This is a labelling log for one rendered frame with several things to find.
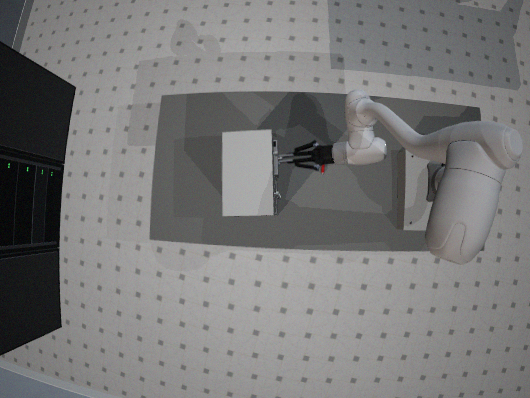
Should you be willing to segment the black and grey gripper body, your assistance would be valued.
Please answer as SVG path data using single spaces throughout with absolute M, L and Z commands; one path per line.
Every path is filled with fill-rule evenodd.
M 323 156 L 323 147 L 324 147 L 324 156 Z M 326 145 L 326 146 L 318 145 L 313 150 L 318 150 L 319 151 L 319 153 L 311 154 L 312 157 L 315 157 L 315 156 L 319 157 L 318 160 L 312 160 L 316 164 L 322 166 L 322 164 L 324 165 L 324 164 L 333 164 L 334 163 L 334 161 L 332 159 L 332 145 Z

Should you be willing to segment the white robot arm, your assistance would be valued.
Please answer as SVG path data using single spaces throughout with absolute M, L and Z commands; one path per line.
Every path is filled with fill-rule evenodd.
M 411 154 L 442 163 L 427 165 L 426 200 L 433 204 L 426 247 L 446 261 L 470 262 L 489 235 L 506 169 L 521 157 L 518 131 L 497 122 L 471 121 L 421 135 L 361 89 L 347 94 L 345 119 L 348 142 L 332 146 L 336 165 L 368 165 L 386 158 L 386 142 L 374 136 L 377 120 Z

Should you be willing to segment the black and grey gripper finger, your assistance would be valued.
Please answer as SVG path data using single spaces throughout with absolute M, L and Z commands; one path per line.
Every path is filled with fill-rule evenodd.
M 305 164 L 298 164 L 298 163 L 301 163 L 301 162 L 312 162 L 312 160 L 318 160 L 319 157 L 318 156 L 315 156 L 315 157 L 309 157 L 309 158 L 301 158 L 301 159 L 289 159 L 289 160 L 280 160 L 278 161 L 279 163 L 295 163 L 295 166 L 297 167 L 301 167 L 301 168 L 308 168 L 308 169 L 314 169 L 315 171 L 319 171 L 319 167 L 320 165 L 305 165 Z
M 315 154 L 315 153 L 319 153 L 318 150 L 313 150 L 313 151 L 304 151 L 304 152 L 299 152 L 299 151 L 302 151 L 302 150 L 305 150 L 305 149 L 308 149 L 308 148 L 311 148 L 311 147 L 316 147 L 318 146 L 319 144 L 317 143 L 316 140 L 312 141 L 311 143 L 309 144 L 306 144 L 306 145 L 303 145 L 303 146 L 300 146 L 300 147 L 297 147 L 294 149 L 294 152 L 293 153 L 287 153 L 285 155 L 278 155 L 278 157 L 282 157 L 282 158 L 287 158 L 287 157 L 295 157 L 296 155 L 298 156 L 305 156 L 305 155 L 311 155 L 311 154 Z

